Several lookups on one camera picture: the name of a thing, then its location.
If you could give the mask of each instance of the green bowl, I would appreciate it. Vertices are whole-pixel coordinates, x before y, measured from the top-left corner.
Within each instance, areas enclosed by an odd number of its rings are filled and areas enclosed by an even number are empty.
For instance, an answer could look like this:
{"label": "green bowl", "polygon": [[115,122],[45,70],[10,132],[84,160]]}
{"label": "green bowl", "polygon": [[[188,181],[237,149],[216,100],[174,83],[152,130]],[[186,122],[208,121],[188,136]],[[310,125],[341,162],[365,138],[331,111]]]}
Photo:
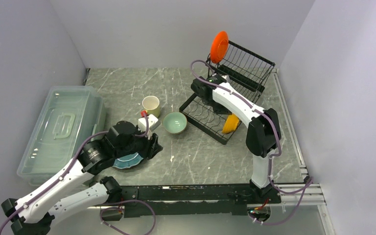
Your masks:
{"label": "green bowl", "polygon": [[187,117],[180,112],[172,112],[165,116],[162,125],[171,134],[179,134],[187,127]]}

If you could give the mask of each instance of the orange bowl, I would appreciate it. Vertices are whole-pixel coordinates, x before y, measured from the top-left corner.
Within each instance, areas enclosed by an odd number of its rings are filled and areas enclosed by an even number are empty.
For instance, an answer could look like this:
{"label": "orange bowl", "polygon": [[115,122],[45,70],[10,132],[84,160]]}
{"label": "orange bowl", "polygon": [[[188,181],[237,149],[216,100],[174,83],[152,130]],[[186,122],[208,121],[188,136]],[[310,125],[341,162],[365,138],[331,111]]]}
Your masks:
{"label": "orange bowl", "polygon": [[210,58],[214,64],[220,63],[226,55],[228,49],[228,35],[225,31],[221,31],[214,38],[211,45]]}

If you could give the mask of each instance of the storage box lid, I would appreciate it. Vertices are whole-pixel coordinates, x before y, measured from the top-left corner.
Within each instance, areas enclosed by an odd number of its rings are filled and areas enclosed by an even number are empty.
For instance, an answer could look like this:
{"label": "storage box lid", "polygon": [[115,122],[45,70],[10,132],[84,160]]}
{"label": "storage box lid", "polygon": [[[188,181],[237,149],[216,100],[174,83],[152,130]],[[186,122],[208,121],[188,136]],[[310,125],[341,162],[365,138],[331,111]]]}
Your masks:
{"label": "storage box lid", "polygon": [[18,175],[54,174],[92,134],[102,99],[93,87],[53,87],[25,150]]}

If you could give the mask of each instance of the mug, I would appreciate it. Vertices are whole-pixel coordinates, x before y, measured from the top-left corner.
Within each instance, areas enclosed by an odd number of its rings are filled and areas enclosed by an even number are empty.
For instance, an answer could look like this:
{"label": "mug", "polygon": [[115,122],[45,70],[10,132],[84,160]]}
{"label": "mug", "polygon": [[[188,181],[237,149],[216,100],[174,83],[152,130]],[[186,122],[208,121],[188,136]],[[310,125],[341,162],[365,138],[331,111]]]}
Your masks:
{"label": "mug", "polygon": [[156,96],[150,95],[142,100],[142,106],[148,115],[152,114],[156,118],[159,118],[161,114],[161,107],[159,106],[159,99]]}

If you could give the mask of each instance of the black dish rack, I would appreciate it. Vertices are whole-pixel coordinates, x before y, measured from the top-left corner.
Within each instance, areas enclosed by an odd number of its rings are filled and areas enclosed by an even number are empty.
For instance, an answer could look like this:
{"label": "black dish rack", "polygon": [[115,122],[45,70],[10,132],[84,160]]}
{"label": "black dish rack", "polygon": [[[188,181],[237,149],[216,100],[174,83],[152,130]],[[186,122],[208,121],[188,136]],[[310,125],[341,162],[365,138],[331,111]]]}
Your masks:
{"label": "black dish rack", "polygon": [[[275,63],[231,41],[220,63],[212,63],[209,55],[207,63],[217,73],[230,76],[230,85],[255,104],[264,91],[270,72],[275,67]],[[208,77],[211,75],[212,71],[208,69]],[[222,144],[227,144],[234,133],[222,133],[228,115],[214,113],[212,107],[204,104],[196,94],[192,94],[179,111],[187,117],[189,123]]]}

